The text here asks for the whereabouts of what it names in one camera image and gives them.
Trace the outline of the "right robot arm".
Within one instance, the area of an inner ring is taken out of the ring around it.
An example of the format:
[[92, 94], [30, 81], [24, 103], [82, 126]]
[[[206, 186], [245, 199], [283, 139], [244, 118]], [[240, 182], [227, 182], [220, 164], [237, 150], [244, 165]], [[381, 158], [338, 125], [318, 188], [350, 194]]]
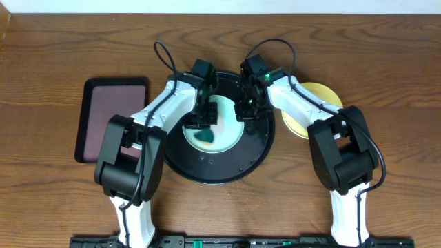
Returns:
[[305, 128], [314, 171], [331, 193], [332, 238], [340, 246], [366, 247], [366, 196], [374, 189], [373, 171], [385, 162], [361, 110], [323, 100], [259, 54], [247, 56], [240, 68], [237, 120], [259, 120], [279, 109]]

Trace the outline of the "light blue plate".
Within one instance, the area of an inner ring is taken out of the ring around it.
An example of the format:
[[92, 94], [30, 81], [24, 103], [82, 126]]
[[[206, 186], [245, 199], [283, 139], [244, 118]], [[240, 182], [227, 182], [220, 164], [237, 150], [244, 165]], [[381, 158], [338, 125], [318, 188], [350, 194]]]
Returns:
[[182, 127], [182, 131], [184, 137], [193, 148], [201, 152], [217, 154], [227, 151], [237, 144], [243, 135], [245, 124], [236, 120], [234, 102], [229, 98], [213, 95], [210, 96], [209, 101], [218, 104], [218, 122], [209, 128], [214, 133], [214, 142], [211, 145], [206, 145], [197, 141], [193, 134], [198, 130]]

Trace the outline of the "yellow plate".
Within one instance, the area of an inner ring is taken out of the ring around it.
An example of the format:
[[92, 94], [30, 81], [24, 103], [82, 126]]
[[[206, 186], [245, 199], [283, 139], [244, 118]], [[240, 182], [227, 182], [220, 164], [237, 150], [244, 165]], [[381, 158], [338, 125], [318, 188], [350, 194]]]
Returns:
[[[315, 94], [317, 97], [321, 98], [322, 100], [330, 104], [337, 105], [340, 108], [343, 108], [343, 104], [339, 96], [326, 85], [315, 82], [306, 82], [306, 83], [302, 83], [301, 85], [307, 90], [309, 90], [311, 93]], [[306, 128], [301, 126], [296, 120], [294, 120], [290, 115], [288, 115], [288, 113], [282, 111], [281, 114], [285, 125], [291, 132], [293, 132], [295, 135], [303, 139], [308, 139], [308, 133]]]

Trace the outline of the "green and orange sponge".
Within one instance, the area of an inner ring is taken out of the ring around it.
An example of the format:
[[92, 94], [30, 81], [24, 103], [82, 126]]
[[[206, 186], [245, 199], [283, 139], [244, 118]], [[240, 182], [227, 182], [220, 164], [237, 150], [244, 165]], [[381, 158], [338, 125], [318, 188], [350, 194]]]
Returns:
[[211, 145], [214, 142], [214, 133], [211, 129], [198, 130], [193, 134], [193, 137], [206, 145]]

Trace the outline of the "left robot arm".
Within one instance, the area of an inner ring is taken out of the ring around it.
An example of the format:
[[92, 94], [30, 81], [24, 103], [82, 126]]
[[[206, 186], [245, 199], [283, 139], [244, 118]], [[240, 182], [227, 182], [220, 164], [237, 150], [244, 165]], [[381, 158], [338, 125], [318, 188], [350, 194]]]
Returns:
[[150, 201], [161, 180], [167, 135], [179, 123], [193, 130], [215, 125], [217, 105], [209, 98], [218, 86], [212, 63], [197, 59], [191, 71], [169, 75], [147, 107], [108, 121], [94, 181], [117, 210], [121, 232], [110, 247], [150, 245], [155, 235]]

